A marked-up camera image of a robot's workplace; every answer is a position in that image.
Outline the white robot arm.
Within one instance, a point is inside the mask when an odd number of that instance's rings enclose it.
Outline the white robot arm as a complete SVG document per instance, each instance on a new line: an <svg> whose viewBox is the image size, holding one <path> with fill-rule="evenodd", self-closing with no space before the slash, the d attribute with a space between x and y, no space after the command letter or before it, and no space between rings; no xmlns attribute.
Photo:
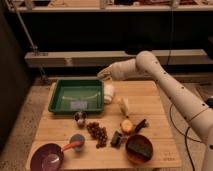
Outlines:
<svg viewBox="0 0 213 171"><path fill-rule="evenodd" d="M114 62L101 70L101 80L126 80L148 73L160 86L176 109L206 145L201 171L213 171L213 109L167 73L150 51L141 51L135 58Z"/></svg>

